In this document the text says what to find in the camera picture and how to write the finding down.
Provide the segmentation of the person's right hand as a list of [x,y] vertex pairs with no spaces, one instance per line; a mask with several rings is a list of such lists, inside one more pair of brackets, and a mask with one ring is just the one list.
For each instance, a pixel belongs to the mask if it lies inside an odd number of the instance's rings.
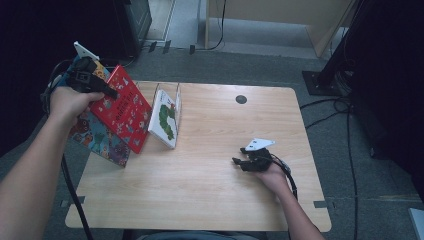
[[274,163],[272,163],[266,171],[255,173],[255,176],[258,177],[269,190],[278,196],[290,193],[285,173]]

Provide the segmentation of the beige wooden cabinet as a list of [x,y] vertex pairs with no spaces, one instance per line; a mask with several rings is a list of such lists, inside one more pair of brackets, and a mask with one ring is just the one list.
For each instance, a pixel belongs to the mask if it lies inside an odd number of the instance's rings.
[[300,24],[317,57],[329,48],[337,31],[347,26],[358,0],[206,0],[205,44],[209,19],[220,18]]

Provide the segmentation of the light blue monster picture book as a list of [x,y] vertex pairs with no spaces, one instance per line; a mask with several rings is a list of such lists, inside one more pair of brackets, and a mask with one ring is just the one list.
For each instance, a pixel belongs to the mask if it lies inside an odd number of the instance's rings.
[[[103,86],[108,86],[106,80],[109,72],[99,62],[94,74],[103,80]],[[91,112],[91,108],[78,118],[70,138],[121,167],[127,164],[129,147]]]

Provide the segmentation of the person's left hand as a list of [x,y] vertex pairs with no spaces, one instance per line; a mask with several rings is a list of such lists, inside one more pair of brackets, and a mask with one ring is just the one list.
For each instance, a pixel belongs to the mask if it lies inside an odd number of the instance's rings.
[[48,124],[61,129],[70,129],[76,124],[77,117],[89,110],[92,102],[101,100],[103,93],[79,93],[70,87],[56,88],[50,97]]

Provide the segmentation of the red picture book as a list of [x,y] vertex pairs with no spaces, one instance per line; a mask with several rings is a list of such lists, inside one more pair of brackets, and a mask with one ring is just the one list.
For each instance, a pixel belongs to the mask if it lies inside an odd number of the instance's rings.
[[117,97],[105,96],[94,102],[91,112],[134,153],[139,153],[148,135],[152,107],[123,66],[114,69],[107,84]]

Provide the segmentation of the black curtain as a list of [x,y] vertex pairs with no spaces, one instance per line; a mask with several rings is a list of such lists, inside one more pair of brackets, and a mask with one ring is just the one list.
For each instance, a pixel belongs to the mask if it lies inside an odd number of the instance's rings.
[[348,85],[373,145],[411,176],[424,202],[424,0],[359,0],[321,72]]
[[0,157],[37,125],[40,94],[73,43],[106,57],[118,35],[112,0],[0,0]]

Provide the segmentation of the white caterpillar picture book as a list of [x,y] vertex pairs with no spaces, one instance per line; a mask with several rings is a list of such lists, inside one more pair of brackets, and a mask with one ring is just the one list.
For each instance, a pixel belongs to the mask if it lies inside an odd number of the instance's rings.
[[180,111],[179,87],[170,93],[162,88],[156,91],[148,131],[171,149],[177,143]]

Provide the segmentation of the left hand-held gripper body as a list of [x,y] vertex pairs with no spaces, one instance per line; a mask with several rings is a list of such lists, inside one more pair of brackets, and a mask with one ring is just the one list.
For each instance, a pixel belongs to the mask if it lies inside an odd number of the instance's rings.
[[100,58],[78,41],[73,46],[80,60],[76,64],[75,84],[71,88],[81,93],[102,92],[103,80],[94,74]]

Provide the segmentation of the clear acrylic book rack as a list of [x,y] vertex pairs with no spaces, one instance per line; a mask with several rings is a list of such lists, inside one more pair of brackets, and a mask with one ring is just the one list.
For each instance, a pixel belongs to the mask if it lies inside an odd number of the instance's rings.
[[177,87],[180,88],[179,83],[167,83],[167,82],[153,82],[153,81],[140,81],[136,83],[137,87],[141,90],[141,93],[147,98],[152,106],[155,98],[155,93],[159,88],[165,89],[168,93],[173,92]]

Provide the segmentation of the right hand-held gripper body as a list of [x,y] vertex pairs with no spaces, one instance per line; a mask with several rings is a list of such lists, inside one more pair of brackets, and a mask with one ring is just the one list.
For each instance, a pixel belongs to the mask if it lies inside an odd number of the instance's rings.
[[275,143],[274,140],[254,138],[245,148],[247,150],[255,150],[252,154],[246,154],[249,163],[246,164],[245,170],[250,172],[266,171],[272,163],[272,157],[267,150],[268,146]]

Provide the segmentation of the dark equipment box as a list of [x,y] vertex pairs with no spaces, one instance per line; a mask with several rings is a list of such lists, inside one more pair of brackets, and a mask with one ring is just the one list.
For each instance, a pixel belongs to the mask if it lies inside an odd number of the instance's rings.
[[152,23],[148,0],[114,0],[126,57],[137,57]]

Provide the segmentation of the black stand base plate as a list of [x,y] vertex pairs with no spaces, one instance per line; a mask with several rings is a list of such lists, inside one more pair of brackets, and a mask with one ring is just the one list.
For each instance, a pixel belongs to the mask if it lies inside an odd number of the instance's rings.
[[336,76],[327,75],[316,71],[303,71],[302,77],[307,91],[313,96],[342,96],[341,85]]

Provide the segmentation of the white panel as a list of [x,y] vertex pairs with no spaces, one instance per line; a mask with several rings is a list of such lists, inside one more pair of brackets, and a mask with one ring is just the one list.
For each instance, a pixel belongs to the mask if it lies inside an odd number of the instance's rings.
[[410,208],[409,215],[418,240],[424,240],[424,210]]

